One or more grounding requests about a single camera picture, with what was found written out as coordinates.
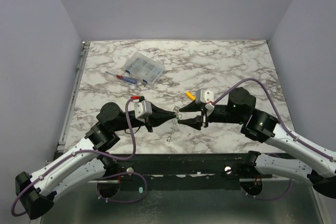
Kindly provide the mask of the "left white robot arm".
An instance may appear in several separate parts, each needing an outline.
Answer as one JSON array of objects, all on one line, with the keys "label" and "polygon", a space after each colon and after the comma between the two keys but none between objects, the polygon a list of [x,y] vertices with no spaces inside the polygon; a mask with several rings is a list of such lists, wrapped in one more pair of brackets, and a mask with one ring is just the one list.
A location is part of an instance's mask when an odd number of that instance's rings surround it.
[{"label": "left white robot arm", "polygon": [[[70,150],[45,167],[29,174],[21,172],[15,178],[15,203],[20,202],[24,214],[31,220],[47,213],[56,197],[71,187],[92,179],[110,179],[115,175],[115,161],[129,161],[136,153],[134,127],[146,127],[152,132],[175,118],[171,111],[160,109],[144,97],[131,97],[127,104],[134,103],[134,110],[122,110],[116,103],[108,102],[97,115],[97,123]],[[129,129],[133,150],[129,156],[114,156],[108,153],[118,141],[117,131]]]}]

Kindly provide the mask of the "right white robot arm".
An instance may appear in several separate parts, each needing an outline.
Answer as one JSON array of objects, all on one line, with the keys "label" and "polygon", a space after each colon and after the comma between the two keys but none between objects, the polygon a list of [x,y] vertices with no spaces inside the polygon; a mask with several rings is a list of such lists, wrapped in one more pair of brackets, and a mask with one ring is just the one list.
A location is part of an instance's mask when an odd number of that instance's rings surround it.
[{"label": "right white robot arm", "polygon": [[214,94],[201,89],[180,112],[200,112],[179,123],[201,130],[209,123],[241,125],[241,134],[289,154],[291,159],[249,151],[238,170],[246,177],[278,175],[313,187],[318,193],[335,198],[335,152],[314,144],[293,131],[287,131],[279,119],[255,107],[256,98],[244,88],[235,88],[226,105],[215,105]]}]

